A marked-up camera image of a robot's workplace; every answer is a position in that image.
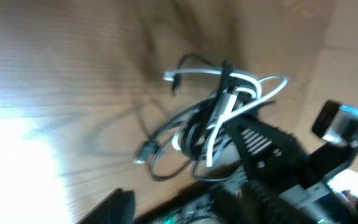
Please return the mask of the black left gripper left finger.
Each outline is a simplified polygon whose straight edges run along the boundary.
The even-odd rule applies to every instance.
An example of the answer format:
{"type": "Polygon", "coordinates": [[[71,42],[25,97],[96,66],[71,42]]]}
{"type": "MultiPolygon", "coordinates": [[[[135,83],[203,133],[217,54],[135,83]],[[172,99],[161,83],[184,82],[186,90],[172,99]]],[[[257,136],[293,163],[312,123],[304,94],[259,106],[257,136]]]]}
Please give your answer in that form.
{"type": "Polygon", "coordinates": [[[115,189],[88,212],[79,224],[131,224],[135,215],[135,192],[115,189]]]}

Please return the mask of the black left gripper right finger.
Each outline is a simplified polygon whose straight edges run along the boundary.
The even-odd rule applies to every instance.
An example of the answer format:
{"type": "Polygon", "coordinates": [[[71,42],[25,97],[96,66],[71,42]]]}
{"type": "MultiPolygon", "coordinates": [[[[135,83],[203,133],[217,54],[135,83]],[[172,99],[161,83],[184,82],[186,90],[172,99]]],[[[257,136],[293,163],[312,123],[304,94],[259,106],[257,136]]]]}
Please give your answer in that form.
{"type": "Polygon", "coordinates": [[[219,211],[227,223],[307,224],[310,218],[282,200],[266,185],[251,180],[242,185],[240,195],[223,192],[219,211]]]}

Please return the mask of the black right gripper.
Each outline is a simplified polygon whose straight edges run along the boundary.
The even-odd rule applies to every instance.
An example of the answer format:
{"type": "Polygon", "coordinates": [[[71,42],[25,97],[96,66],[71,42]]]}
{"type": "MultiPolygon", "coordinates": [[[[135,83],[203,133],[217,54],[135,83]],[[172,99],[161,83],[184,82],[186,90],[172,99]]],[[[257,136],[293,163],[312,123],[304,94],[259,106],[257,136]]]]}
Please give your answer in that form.
{"type": "Polygon", "coordinates": [[[257,118],[234,118],[225,123],[228,135],[251,180],[273,187],[292,187],[280,198],[304,208],[330,194],[328,181],[353,163],[356,147],[326,143],[308,155],[297,138],[257,118]]]}

